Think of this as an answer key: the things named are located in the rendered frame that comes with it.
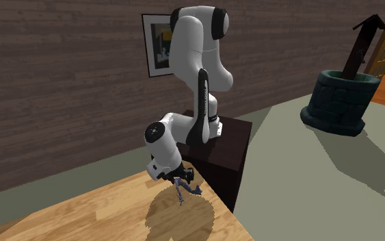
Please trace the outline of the blue grey thin figure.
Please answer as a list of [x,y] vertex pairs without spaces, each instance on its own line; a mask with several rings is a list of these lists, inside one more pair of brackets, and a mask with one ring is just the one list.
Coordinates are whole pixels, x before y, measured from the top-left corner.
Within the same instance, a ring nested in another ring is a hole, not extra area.
[[174,185],[176,186],[176,191],[178,192],[178,199],[179,199],[180,205],[182,205],[183,202],[184,202],[184,199],[183,199],[180,187],[183,187],[186,191],[188,191],[191,194],[197,194],[197,195],[201,195],[202,194],[202,190],[200,189],[200,186],[196,186],[195,189],[192,189],[189,184],[185,183],[180,178],[175,178],[174,179]]

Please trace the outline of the dark robot stand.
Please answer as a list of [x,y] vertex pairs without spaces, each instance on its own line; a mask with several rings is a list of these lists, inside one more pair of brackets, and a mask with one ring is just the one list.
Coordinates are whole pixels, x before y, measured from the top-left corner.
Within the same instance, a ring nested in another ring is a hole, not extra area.
[[252,123],[220,117],[220,137],[199,147],[178,143],[182,158],[193,165],[213,191],[233,212],[241,185]]

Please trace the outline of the dark green stone well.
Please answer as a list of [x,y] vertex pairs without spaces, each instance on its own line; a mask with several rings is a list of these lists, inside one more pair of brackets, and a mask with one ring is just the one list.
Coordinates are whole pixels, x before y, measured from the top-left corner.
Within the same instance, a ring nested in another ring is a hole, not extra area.
[[300,118],[305,125],[340,136],[357,136],[365,126],[362,117],[381,80],[358,71],[377,30],[385,23],[376,14],[354,26],[358,37],[343,70],[319,73],[309,104]]

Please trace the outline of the framed wall picture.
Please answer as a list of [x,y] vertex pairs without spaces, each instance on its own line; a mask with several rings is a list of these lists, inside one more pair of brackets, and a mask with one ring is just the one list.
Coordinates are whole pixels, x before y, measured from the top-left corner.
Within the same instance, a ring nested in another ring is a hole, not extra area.
[[169,66],[172,30],[169,14],[142,14],[148,76],[171,75]]

